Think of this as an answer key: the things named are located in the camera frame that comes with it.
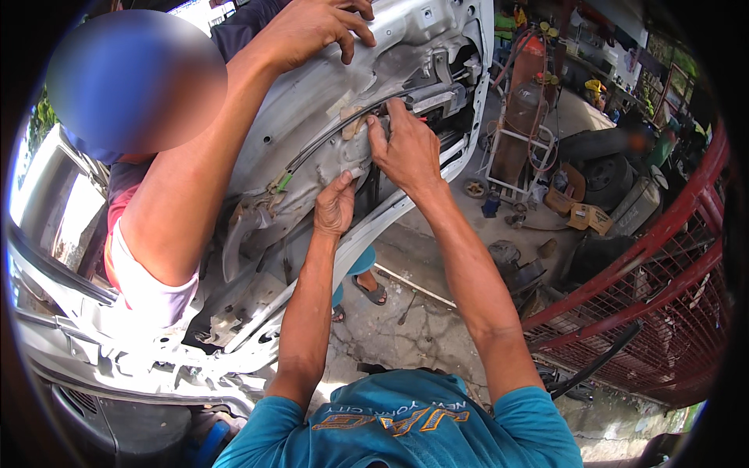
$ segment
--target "green clip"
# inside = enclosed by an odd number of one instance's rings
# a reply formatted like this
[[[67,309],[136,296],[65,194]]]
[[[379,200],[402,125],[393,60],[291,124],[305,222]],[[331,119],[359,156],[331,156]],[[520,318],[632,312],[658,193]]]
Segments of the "green clip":
[[[281,183],[279,183],[279,185],[276,187],[276,192],[282,191],[286,187],[286,184],[288,183],[288,181],[290,181],[293,176],[294,175],[290,172],[286,174],[283,180],[281,180]]]

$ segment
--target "foot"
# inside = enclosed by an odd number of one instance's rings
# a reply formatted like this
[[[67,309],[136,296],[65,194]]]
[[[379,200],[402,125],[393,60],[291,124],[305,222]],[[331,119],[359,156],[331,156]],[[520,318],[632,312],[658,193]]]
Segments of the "foot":
[[[357,280],[358,285],[361,285],[369,292],[376,291],[377,287],[380,285],[379,283],[377,283],[375,276],[372,275],[372,272],[370,271],[365,271],[361,275],[358,275],[356,277],[356,280]],[[380,304],[384,304],[386,299],[387,299],[387,292],[383,291],[382,296],[377,302]]]
[[[330,321],[333,323],[341,323],[346,320],[346,311],[343,310],[343,306],[338,304],[333,307],[333,315],[330,317]]]

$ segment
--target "blue t-shirt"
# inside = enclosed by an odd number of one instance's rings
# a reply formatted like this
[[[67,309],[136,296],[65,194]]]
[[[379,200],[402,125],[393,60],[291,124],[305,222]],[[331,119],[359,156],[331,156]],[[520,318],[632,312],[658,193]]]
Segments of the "blue t-shirt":
[[[304,423],[293,401],[260,400],[215,467],[581,467],[567,424],[539,387],[514,390],[493,419],[460,377],[398,370],[331,395]]]

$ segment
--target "brown gas cylinder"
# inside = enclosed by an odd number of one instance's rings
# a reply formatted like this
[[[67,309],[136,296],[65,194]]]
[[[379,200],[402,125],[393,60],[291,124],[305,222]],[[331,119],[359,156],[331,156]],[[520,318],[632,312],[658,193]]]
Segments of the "brown gas cylinder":
[[[537,133],[540,122],[537,122],[535,127],[533,123],[539,108],[539,100],[544,99],[542,92],[543,87],[536,80],[531,79],[510,93],[505,113],[506,130],[523,136]],[[528,142],[501,134],[489,174],[502,182],[518,186],[518,178],[527,159]]]

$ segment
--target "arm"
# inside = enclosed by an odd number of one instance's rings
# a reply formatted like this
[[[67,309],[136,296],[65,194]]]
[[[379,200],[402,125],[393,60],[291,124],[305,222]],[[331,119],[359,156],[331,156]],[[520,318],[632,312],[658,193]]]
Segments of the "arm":
[[[312,240],[281,323],[278,373],[265,392],[296,402],[303,413],[325,370],[333,261],[354,215],[354,185],[343,171],[318,195]]]
[[[168,286],[187,283],[200,261],[247,132],[273,81],[338,42],[351,63],[353,30],[375,37],[355,8],[374,19],[368,0],[295,0],[226,65],[228,90],[213,123],[180,147],[162,151],[120,220],[133,257]]]
[[[379,121],[368,120],[372,159],[411,197],[434,232],[450,292],[484,365],[491,400],[525,386],[543,389],[507,287],[440,175],[439,139],[402,100],[390,100],[387,107],[389,142]]]

